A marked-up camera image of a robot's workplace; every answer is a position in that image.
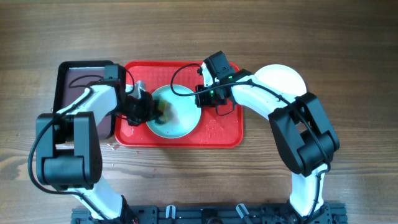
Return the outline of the green yellow sponge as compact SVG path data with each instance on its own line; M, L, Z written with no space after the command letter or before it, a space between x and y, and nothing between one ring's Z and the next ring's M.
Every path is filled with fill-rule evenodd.
M155 123L166 124L170 119L171 104L166 100L155 100Z

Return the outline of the light blue plate top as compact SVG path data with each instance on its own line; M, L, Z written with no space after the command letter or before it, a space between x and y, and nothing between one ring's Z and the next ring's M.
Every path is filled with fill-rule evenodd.
M201 118L201 108L195 104L194 96L178 96L170 85L156 89L152 96L166 103L165 123L148 121L147 126L156 135L166 139L177 139L192 132Z

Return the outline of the white plate with red stains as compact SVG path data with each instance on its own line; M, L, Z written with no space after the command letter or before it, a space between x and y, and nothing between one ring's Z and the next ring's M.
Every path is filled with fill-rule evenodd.
M283 93L302 96L307 92L307 86L302 76L286 65L266 65L254 75L261 82Z

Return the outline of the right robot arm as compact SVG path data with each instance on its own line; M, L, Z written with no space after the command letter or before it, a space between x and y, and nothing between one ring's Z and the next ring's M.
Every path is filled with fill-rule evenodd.
M289 207L301 223L318 218L323 179L340 142L317 96L297 85L281 90L247 70L210 78L210 84L196 87L197 105L217 107L230 100L268 120L279 156L292 173Z

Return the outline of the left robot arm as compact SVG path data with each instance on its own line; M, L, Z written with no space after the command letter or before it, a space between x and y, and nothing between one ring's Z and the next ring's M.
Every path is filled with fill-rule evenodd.
M53 195L72 195L98 223L136 223L123 195L102 176L103 161L97 125L109 114L131 126L162 115L158 100L137 85L101 80L83 85L84 92L56 113L36 120L36 139L28 157L31 182Z

